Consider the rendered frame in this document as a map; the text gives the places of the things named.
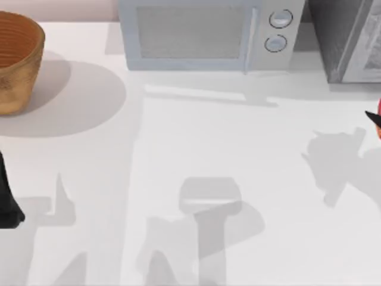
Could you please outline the microwave oven door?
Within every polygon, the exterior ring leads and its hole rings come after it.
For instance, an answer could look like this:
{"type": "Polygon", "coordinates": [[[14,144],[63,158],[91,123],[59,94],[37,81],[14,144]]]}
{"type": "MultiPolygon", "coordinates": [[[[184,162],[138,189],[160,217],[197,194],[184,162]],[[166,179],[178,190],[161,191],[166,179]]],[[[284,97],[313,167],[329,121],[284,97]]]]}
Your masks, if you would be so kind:
{"type": "Polygon", "coordinates": [[[260,0],[118,0],[129,70],[242,71],[260,0]]]}

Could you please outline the pale microwave oven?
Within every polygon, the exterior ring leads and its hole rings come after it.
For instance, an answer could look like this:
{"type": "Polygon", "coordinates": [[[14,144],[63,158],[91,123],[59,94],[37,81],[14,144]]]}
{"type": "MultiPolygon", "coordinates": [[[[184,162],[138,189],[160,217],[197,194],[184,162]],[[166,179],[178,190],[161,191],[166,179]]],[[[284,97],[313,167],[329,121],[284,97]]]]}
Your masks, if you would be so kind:
{"type": "Polygon", "coordinates": [[[257,22],[248,73],[257,70],[287,69],[293,54],[305,0],[260,0],[260,4],[261,6],[257,12],[257,22]],[[269,16],[274,11],[284,9],[292,12],[292,23],[284,29],[271,27],[269,16]],[[268,37],[276,34],[286,37],[288,45],[281,52],[270,53],[265,49],[264,42],[268,37]]]}

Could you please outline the microwave knob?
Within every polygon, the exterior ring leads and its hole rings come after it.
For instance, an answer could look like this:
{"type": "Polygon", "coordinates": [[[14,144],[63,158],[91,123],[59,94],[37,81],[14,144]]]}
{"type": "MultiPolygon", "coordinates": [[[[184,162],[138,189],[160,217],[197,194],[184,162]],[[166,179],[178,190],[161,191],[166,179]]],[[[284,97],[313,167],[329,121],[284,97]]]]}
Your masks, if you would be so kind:
{"type": "Polygon", "coordinates": [[[293,21],[293,14],[291,11],[284,9],[272,12],[269,16],[270,26],[275,29],[284,29],[288,27],[293,21]]]}
{"type": "Polygon", "coordinates": [[[270,53],[281,52],[287,47],[287,45],[287,38],[280,34],[272,35],[264,42],[265,49],[270,53]]]}

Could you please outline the grey cabinet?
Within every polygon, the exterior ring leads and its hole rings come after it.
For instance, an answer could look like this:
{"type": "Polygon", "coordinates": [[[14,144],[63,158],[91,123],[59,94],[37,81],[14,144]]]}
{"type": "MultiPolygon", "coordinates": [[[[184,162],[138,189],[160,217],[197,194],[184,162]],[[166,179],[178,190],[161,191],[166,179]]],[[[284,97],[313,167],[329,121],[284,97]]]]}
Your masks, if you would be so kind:
{"type": "Polygon", "coordinates": [[[381,83],[381,0],[309,0],[329,83],[381,83]]]}

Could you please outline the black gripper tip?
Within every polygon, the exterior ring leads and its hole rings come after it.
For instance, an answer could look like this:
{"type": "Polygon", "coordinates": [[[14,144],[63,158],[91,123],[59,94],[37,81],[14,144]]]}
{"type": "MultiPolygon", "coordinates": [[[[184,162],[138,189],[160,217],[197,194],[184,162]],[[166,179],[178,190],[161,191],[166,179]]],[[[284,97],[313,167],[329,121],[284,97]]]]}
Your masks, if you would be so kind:
{"type": "Polygon", "coordinates": [[[25,218],[11,192],[4,157],[0,152],[0,229],[15,229],[25,218]]]}
{"type": "Polygon", "coordinates": [[[370,111],[365,111],[365,114],[378,128],[381,129],[381,115],[370,111]]]}

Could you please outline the woven brown basket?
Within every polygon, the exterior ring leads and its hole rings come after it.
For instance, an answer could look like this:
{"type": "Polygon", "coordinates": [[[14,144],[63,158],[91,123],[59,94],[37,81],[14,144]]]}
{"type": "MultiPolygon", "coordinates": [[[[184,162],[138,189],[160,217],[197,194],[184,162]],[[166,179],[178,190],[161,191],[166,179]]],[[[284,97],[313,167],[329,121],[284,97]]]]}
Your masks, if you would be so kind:
{"type": "Polygon", "coordinates": [[[0,116],[25,109],[42,62],[45,32],[21,14],[0,11],[0,116]]]}

